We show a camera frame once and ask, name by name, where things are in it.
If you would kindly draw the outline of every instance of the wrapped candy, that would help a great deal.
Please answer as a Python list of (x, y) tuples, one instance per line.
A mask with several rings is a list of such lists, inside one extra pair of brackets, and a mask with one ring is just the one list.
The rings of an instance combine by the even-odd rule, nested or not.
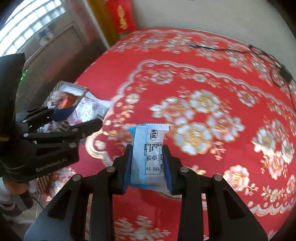
[(130, 186), (169, 193), (163, 171), (162, 145), (167, 124), (142, 124), (129, 128), (133, 134)]
[(69, 116), (69, 125), (77, 125), (96, 118), (103, 120), (110, 105), (110, 101), (100, 100), (94, 97), (90, 92), (87, 92), (76, 109)]

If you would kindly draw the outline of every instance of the transparent plastic wrapper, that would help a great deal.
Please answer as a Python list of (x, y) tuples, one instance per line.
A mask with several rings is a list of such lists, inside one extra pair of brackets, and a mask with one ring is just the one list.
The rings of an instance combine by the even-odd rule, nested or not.
[(163, 171), (162, 145), (167, 124), (143, 124), (129, 128), (133, 134), (130, 186), (169, 193)]
[[(47, 97), (43, 106), (48, 108), (76, 108), (87, 93), (87, 88), (76, 84), (60, 81)], [(38, 132), (61, 132), (69, 128), (67, 121), (52, 121), (39, 128)]]
[(100, 100), (90, 92), (87, 92), (73, 113), (68, 117), (69, 125), (73, 126), (97, 118), (103, 120), (110, 105), (110, 101)]
[(103, 120), (111, 106), (110, 101), (100, 100), (90, 92), (83, 94), (78, 104), (76, 104), (76, 102), (77, 99), (74, 98), (72, 94), (70, 95), (60, 90), (53, 91), (45, 102), (45, 105), (49, 108), (69, 108), (73, 105), (76, 105), (76, 108), (67, 120), (47, 123), (39, 129), (39, 132), (61, 132), (66, 131), (69, 126), (74, 126), (97, 118)]
[(87, 88), (60, 81), (44, 102), (48, 108), (70, 108), (77, 106), (87, 93)]

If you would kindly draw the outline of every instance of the window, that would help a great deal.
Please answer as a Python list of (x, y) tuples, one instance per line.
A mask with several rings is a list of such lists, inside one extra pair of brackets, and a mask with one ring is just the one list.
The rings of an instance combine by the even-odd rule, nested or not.
[(18, 52), (34, 33), (64, 12), (61, 0), (24, 0), (0, 31), (0, 56)]

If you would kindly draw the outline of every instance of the black cable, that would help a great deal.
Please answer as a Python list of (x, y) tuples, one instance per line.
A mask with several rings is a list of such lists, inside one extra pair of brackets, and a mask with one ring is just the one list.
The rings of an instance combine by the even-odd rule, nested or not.
[[(235, 49), (216, 49), (216, 48), (212, 48), (212, 47), (207, 47), (207, 46), (201, 46), (201, 45), (197, 45), (197, 44), (193, 44), (190, 43), (189, 46), (191, 47), (195, 47), (195, 48), (203, 48), (203, 49), (208, 49), (208, 50), (216, 50), (216, 51), (232, 51), (232, 52), (238, 52), (238, 53), (253, 53), (255, 54), (258, 58), (262, 59), (263, 61), (269, 63), (270, 65), (272, 65), (273, 67), (270, 69), (270, 78), (272, 80), (272, 82), (275, 84), (275, 86), (281, 88), (285, 85), (285, 83), (283, 83), (282, 85), (279, 85), (278, 83), (276, 83), (273, 79), (273, 73), (272, 71), (274, 70), (274, 68), (278, 68), (280, 70), (280, 75), (282, 76), (282, 78), (286, 81), (287, 85), (288, 85), (288, 89), (289, 89), (289, 94), (290, 94), (290, 98), (292, 101), (292, 105), (294, 108), (294, 111), (296, 113), (296, 108), (292, 99), (292, 94), (291, 94), (291, 89), (290, 89), (290, 82), (291, 82), (291, 78), (292, 80), (296, 83), (296, 81), (293, 79), (291, 73), (289, 71), (287, 71), (287, 69), (285, 68), (284, 65), (282, 65), (280, 62), (278, 62), (278, 60), (271, 54), (266, 53), (265, 51), (263, 51), (260, 48), (254, 47), (253, 45), (249, 45), (249, 50), (245, 50), (245, 51), (240, 51), (240, 50), (235, 50)], [(268, 60), (262, 58), (260, 55), (263, 56), (268, 56), (272, 62), (269, 62)]]
[(279, 85), (279, 84), (277, 84), (277, 83), (274, 81), (274, 79), (273, 79), (273, 77), (272, 77), (272, 70), (273, 70), (274, 68), (275, 68), (275, 67), (273, 67), (273, 68), (270, 69), (270, 78), (271, 78), (272, 82), (273, 82), (277, 87), (281, 88), (281, 87), (283, 87), (283, 86), (285, 85), (285, 83), (283, 83), (282, 85)]
[[(256, 52), (253, 50), (253, 48), (259, 50), (261, 53), (256, 53)], [(258, 58), (264, 60), (265, 62), (269, 63), (270, 65), (273, 65), (273, 66), (275, 66), (275, 67), (277, 67), (277, 68), (280, 68), (280, 64), (279, 64), (279, 62), (276, 60), (276, 58), (275, 58), (274, 56), (272, 56), (272, 55), (266, 53), (265, 51), (263, 51), (263, 50), (260, 49), (260, 48), (254, 47), (253, 45), (249, 45), (249, 49), (250, 49), (251, 52), (254, 53)], [(260, 57), (259, 55), (268, 56), (268, 57), (271, 59), (271, 61), (272, 61), (273, 63), (267, 61), (266, 59)]]
[(44, 210), (44, 207), (41, 205), (41, 203), (35, 197), (32, 197), (32, 199), (34, 199), (39, 204), (39, 206), (42, 208), (42, 210)]
[[(245, 51), (240, 51), (240, 50), (236, 50), (236, 49), (217, 49), (217, 48), (201, 46), (201, 45), (192, 44), (192, 43), (190, 43), (189, 46), (194, 47), (194, 48), (203, 48), (203, 49), (215, 50), (215, 51), (231, 51), (231, 52), (237, 52), (237, 53), (253, 53), (258, 58), (262, 59), (263, 61), (265, 61), (265, 62), (269, 63), (270, 65), (273, 65), (274, 67), (277, 67), (277, 68), (280, 69), (280, 64), (279, 64), (279, 62), (277, 61), (277, 59), (274, 56), (267, 54), (263, 50), (261, 50), (259, 48), (256, 48), (253, 45), (249, 45), (249, 50), (245, 50)], [(256, 53), (252, 48), (259, 50), (261, 53)], [(260, 55), (268, 56), (271, 59), (272, 62), (269, 62), (268, 60), (262, 58)]]
[(294, 101), (293, 101), (293, 98), (292, 98), (291, 89), (290, 89), (290, 86), (289, 85), (288, 85), (288, 89), (289, 89), (289, 94), (290, 94), (290, 98), (291, 98), (291, 101), (292, 101), (292, 105), (293, 105), (294, 111), (296, 112), (296, 108), (295, 108), (295, 105), (294, 105)]

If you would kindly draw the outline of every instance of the nutrition label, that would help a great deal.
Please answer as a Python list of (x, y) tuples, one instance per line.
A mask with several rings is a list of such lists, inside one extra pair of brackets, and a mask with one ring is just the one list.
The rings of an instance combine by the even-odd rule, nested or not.
[(144, 155), (146, 155), (145, 174), (163, 174), (162, 145), (161, 142), (144, 145)]

